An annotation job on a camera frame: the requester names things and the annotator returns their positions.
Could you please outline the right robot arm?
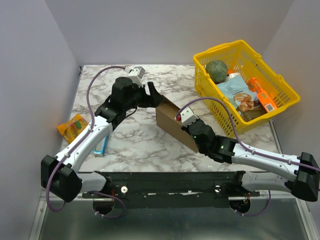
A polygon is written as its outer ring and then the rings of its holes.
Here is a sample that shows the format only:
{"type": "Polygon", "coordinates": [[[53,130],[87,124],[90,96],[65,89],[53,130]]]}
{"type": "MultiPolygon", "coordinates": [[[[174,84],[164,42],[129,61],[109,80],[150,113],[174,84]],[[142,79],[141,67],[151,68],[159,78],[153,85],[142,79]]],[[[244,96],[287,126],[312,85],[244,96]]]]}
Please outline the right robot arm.
{"type": "Polygon", "coordinates": [[[245,192],[274,190],[290,192],[298,199],[316,202],[320,187],[320,168],[312,154],[282,155],[254,149],[234,138],[215,134],[201,119],[185,120],[182,130],[195,142],[200,154],[219,163],[240,164],[263,170],[262,177],[250,176],[230,183],[230,191],[241,196],[245,192]]]}

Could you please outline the brown cardboard box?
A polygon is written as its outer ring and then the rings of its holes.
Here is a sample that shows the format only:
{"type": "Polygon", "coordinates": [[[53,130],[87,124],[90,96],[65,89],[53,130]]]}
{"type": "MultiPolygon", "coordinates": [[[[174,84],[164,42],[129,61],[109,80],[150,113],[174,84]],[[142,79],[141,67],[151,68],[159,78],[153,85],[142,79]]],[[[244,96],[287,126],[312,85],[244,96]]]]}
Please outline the brown cardboard box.
{"type": "Polygon", "coordinates": [[[163,101],[155,109],[156,125],[193,152],[198,153],[198,148],[192,137],[182,130],[181,122],[175,120],[179,110],[178,106],[164,96],[163,101]]]}

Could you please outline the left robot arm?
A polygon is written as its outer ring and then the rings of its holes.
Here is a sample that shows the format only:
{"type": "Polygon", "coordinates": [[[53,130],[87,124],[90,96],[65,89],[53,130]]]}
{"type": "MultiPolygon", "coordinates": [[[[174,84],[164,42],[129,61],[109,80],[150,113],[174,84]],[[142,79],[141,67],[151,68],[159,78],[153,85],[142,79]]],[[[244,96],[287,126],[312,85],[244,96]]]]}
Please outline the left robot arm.
{"type": "Polygon", "coordinates": [[[111,185],[100,173],[79,173],[79,170],[105,137],[126,119],[127,111],[137,108],[157,108],[164,97],[157,92],[152,82],[144,85],[134,83],[128,77],[118,77],[112,85],[111,95],[98,107],[93,120],[68,145],[54,157],[46,155],[41,161],[41,185],[46,196],[54,194],[66,203],[79,193],[95,192],[104,198],[110,194],[111,185]]]}

